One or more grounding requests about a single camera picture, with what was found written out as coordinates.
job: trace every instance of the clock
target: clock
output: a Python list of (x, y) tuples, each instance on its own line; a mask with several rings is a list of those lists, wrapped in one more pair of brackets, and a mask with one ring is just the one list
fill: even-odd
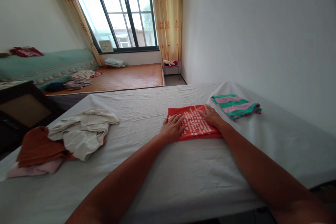
[(102, 53), (113, 52), (113, 47), (110, 40), (99, 40), (99, 45)]

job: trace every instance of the tree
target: tree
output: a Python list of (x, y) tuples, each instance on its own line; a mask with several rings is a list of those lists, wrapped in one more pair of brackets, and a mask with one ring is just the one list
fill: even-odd
[[(141, 11), (151, 11), (151, 6), (148, 3)], [(153, 20), (152, 20), (152, 14), (146, 13), (142, 14), (142, 21), (143, 21), (143, 28), (145, 31), (153, 31)]]

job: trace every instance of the yellow curtain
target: yellow curtain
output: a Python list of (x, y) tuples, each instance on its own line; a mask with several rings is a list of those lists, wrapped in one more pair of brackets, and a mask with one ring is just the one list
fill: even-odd
[(181, 0), (153, 0), (153, 8), (162, 60), (180, 60)]
[(98, 63), (99, 66), (104, 66), (104, 61), (102, 60), (101, 56), (99, 55), (96, 47), (93, 44), (93, 40), (88, 28), (88, 25), (85, 21), (84, 14), (82, 12), (82, 9), (79, 5), (78, 0), (63, 0), (65, 2), (66, 9), (70, 13), (70, 15), (73, 17), (73, 19), (77, 22), (80, 29), (83, 31), (85, 38), (89, 42), (93, 55)]

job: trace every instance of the green and pink striped towel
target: green and pink striped towel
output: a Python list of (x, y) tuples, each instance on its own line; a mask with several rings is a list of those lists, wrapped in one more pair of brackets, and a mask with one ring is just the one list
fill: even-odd
[(212, 96), (211, 99), (227, 114), (233, 121), (254, 113), (261, 114), (259, 103), (249, 102), (237, 95), (227, 94)]

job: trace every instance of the dark wooden cabinet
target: dark wooden cabinet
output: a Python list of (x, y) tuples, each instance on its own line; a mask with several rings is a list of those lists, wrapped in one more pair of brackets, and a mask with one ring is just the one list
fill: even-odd
[(47, 126), (63, 112), (32, 81), (0, 90), (0, 153), (16, 149), (29, 130)]

